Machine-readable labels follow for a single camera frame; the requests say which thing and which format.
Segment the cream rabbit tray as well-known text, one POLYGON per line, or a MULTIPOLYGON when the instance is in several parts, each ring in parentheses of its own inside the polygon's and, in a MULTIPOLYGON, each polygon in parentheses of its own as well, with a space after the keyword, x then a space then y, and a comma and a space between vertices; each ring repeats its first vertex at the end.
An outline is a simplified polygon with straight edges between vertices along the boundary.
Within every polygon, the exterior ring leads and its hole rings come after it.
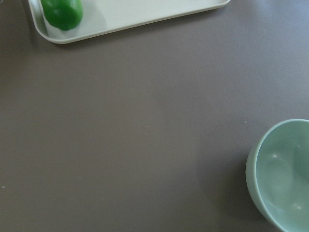
POLYGON ((55 44, 68 44, 153 22, 213 10, 228 3, 227 0, 84 0, 81 23, 74 29, 62 31, 46 21, 40 1, 28 2, 37 32, 55 44))

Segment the mint green bowl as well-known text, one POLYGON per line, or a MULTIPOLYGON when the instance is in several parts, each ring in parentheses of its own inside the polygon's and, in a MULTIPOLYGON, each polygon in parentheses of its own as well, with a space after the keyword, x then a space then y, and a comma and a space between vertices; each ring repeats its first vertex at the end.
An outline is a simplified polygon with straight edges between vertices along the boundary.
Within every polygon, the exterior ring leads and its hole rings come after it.
POLYGON ((309 230, 309 122, 289 119, 252 147, 246 184, 258 211, 282 232, 309 230))

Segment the green lime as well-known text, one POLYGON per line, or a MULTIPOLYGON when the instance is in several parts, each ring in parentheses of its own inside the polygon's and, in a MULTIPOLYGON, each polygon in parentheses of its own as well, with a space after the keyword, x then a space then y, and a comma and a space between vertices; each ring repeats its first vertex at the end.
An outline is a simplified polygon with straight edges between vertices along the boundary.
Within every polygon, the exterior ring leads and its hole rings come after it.
POLYGON ((41 0, 41 6, 47 22, 63 31, 76 28, 83 18, 80 0, 41 0))

